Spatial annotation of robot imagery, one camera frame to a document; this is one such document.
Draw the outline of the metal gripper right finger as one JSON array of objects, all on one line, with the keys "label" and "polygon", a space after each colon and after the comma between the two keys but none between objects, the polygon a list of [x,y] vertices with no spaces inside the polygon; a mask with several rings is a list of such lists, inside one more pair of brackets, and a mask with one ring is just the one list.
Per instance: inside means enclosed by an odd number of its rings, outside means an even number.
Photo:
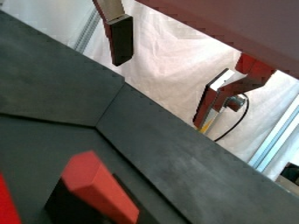
[{"label": "metal gripper right finger", "polygon": [[198,129],[205,126],[211,109],[221,111],[226,100],[231,96],[241,95],[247,91],[263,87],[277,71],[269,64],[245,53],[241,54],[235,69],[238,74],[243,74],[242,78],[234,80],[231,83],[226,81],[219,87],[211,87],[215,81],[229,71],[229,69],[226,69],[206,85],[197,113],[193,118],[193,123]]}]

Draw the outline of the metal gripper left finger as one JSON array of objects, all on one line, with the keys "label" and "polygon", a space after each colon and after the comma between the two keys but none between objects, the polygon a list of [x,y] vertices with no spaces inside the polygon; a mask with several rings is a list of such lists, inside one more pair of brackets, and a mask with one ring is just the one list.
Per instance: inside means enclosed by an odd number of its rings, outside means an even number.
[{"label": "metal gripper left finger", "polygon": [[126,14],[122,0],[92,0],[103,19],[112,64],[120,66],[134,56],[134,17]]}]

